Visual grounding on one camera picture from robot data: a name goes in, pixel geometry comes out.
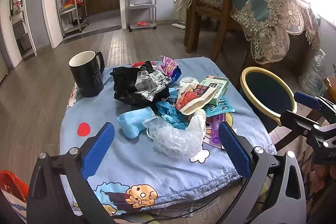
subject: red plastic bag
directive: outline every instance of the red plastic bag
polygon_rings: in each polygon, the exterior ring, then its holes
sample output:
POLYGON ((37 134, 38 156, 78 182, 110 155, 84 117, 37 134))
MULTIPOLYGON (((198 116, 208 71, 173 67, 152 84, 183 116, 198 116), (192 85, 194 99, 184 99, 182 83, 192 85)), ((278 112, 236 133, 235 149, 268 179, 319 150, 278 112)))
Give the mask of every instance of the red plastic bag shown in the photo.
POLYGON ((0 189, 27 203, 28 185, 13 172, 7 170, 0 171, 0 189))

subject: crumpled black plastic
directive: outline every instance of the crumpled black plastic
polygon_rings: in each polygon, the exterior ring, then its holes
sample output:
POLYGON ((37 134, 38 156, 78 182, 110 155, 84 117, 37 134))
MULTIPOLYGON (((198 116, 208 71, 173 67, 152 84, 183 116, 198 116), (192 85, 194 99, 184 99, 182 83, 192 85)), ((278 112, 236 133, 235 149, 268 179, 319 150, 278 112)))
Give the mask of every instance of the crumpled black plastic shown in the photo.
POLYGON ((162 91, 156 93, 152 102, 147 100, 141 94, 136 93, 138 90, 135 83, 138 72, 142 70, 146 70, 148 73, 154 71, 150 61, 146 61, 140 68, 118 67, 113 69, 110 75, 114 80, 114 99, 131 106, 141 108, 150 106, 155 109, 157 102, 162 99, 165 101, 169 97, 169 87, 167 85, 162 91))

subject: purple tube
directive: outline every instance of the purple tube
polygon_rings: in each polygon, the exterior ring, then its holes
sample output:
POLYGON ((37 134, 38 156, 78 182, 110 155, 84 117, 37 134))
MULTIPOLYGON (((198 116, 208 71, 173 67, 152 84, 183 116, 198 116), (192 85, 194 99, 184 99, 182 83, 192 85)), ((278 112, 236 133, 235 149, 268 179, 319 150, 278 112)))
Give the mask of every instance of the purple tube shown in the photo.
POLYGON ((211 127, 211 141, 213 143, 221 143, 218 136, 219 125, 225 120, 225 113, 221 113, 212 117, 212 127, 211 127))

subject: trash can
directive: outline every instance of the trash can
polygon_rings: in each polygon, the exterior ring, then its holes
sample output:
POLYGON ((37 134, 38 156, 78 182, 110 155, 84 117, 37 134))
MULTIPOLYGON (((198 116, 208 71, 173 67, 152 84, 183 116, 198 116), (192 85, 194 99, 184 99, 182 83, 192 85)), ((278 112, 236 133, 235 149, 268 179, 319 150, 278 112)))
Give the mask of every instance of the trash can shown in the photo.
POLYGON ((274 73, 258 67, 243 70, 241 96, 264 124, 268 133, 282 126, 280 115, 286 110, 297 112, 297 103, 289 86, 274 73))

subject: green tablecloth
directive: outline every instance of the green tablecloth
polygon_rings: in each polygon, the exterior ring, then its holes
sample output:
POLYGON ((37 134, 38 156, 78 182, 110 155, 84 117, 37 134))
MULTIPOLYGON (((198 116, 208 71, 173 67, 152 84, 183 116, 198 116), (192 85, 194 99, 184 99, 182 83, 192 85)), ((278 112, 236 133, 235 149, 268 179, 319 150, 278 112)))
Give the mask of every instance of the green tablecloth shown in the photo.
MULTIPOLYGON (((204 5, 221 9, 223 0, 200 0, 204 5)), ((286 55, 290 40, 288 34, 306 36, 313 48, 320 46, 319 23, 308 0, 232 0, 231 17, 237 21, 248 41, 251 53, 259 64, 277 62, 286 55)), ((191 0, 178 0, 176 13, 186 21, 191 0)))

